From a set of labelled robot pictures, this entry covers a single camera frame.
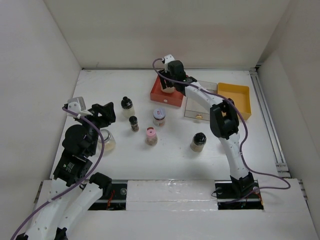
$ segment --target yellow tray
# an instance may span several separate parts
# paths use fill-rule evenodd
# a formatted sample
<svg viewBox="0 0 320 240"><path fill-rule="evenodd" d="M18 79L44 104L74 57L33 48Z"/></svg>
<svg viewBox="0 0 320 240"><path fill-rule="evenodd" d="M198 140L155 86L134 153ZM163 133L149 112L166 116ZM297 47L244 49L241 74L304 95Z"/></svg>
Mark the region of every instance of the yellow tray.
<svg viewBox="0 0 320 240"><path fill-rule="evenodd" d="M218 83L217 93L234 101L244 120L251 116L250 88L248 86Z"/></svg>

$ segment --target object inside red box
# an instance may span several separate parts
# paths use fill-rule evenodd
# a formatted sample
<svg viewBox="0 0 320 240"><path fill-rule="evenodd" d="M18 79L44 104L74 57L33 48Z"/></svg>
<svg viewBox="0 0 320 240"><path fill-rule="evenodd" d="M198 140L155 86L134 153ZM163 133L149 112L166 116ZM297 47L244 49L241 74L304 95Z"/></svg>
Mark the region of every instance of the object inside red box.
<svg viewBox="0 0 320 240"><path fill-rule="evenodd" d="M173 93L165 93L161 91L160 77L157 76L150 92L150 99L159 103L181 107L184 95L177 90L174 90Z"/></svg>

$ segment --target purple lid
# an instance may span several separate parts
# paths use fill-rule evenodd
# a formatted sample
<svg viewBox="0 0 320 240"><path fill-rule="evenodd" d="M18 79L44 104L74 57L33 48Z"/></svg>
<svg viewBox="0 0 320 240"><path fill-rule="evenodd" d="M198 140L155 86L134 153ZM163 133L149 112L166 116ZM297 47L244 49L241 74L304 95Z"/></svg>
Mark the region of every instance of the purple lid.
<svg viewBox="0 0 320 240"><path fill-rule="evenodd" d="M162 107L156 108L153 111L153 116L154 116L155 119L164 119L166 117L166 111Z"/></svg>

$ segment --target pink cap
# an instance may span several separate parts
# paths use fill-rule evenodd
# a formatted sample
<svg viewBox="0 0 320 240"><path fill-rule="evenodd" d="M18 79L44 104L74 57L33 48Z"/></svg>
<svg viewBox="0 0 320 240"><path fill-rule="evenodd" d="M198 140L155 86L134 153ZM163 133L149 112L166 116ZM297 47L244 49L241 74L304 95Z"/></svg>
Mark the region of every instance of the pink cap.
<svg viewBox="0 0 320 240"><path fill-rule="evenodd" d="M156 135L156 130L152 126L146 129L146 137L148 139L153 139Z"/></svg>

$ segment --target black cap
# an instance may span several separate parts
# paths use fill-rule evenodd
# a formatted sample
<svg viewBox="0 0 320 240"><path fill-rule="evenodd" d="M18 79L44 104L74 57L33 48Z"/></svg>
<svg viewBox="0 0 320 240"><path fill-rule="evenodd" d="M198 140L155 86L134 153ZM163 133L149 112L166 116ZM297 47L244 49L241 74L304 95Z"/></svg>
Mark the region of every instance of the black cap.
<svg viewBox="0 0 320 240"><path fill-rule="evenodd" d="M131 117L129 117L129 122L131 124L137 124L138 123L138 118L136 116L131 116Z"/></svg>
<svg viewBox="0 0 320 240"><path fill-rule="evenodd" d="M130 109L132 108L133 104L130 98L128 98L127 96L124 96L122 101L121 101L121 107L123 109Z"/></svg>
<svg viewBox="0 0 320 240"><path fill-rule="evenodd" d="M196 144L196 145L203 145L203 144L206 143L206 141L207 141L207 137L206 137L206 135L205 135L204 133L202 133L202 132L196 133L196 134L194 135L194 137L193 137L193 142L194 142L194 144Z"/></svg>

